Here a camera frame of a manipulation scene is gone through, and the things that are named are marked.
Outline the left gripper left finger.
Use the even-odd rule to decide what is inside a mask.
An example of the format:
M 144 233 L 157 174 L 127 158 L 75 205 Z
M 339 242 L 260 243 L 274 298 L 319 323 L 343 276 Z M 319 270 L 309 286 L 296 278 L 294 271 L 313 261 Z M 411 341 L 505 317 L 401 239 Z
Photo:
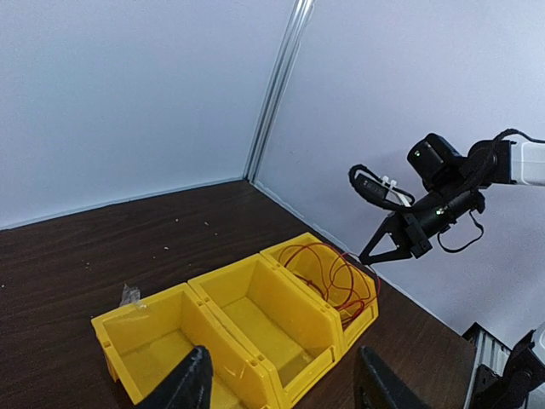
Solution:
M 209 351 L 196 346 L 143 400 L 140 408 L 210 408 L 213 365 Z

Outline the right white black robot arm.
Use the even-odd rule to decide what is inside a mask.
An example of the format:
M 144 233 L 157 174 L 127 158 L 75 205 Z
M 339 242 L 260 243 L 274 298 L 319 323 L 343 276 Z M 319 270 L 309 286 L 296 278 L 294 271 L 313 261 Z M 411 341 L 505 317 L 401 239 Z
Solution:
M 388 215 L 359 254 L 364 265 L 419 258 L 464 214 L 482 213 L 482 190 L 493 184 L 544 184 L 544 142 L 516 129 L 476 142 L 461 155 L 444 137 L 431 133 L 407 160 L 422 179 L 426 195 L 415 199 L 394 180 L 356 164 L 348 171 L 355 192 Z

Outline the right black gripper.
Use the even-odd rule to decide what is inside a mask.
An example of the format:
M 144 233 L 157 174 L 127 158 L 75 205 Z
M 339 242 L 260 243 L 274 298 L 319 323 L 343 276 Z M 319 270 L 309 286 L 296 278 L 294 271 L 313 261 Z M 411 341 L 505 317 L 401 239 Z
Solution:
M 395 249 L 372 255 L 379 241 L 387 234 L 393 234 Z M 369 243 L 359 254 L 361 263 L 395 262 L 411 258 L 420 258 L 432 249 L 429 237 L 421 224 L 411 213 L 398 213 L 388 216 L 378 227 Z

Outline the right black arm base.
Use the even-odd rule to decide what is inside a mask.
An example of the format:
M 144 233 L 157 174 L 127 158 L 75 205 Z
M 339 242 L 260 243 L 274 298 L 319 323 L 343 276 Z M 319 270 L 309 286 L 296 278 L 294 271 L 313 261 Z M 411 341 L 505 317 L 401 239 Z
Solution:
M 473 394 L 470 408 L 526 408 L 531 393 L 544 384 L 544 326 L 515 344 L 501 376 L 488 372 L 486 380 Z

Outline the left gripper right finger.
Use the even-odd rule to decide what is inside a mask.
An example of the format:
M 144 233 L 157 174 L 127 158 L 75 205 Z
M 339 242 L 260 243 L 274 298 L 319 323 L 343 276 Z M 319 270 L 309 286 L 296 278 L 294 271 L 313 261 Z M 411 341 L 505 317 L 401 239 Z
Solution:
M 355 360 L 355 407 L 364 409 L 425 409 L 423 402 L 368 346 Z

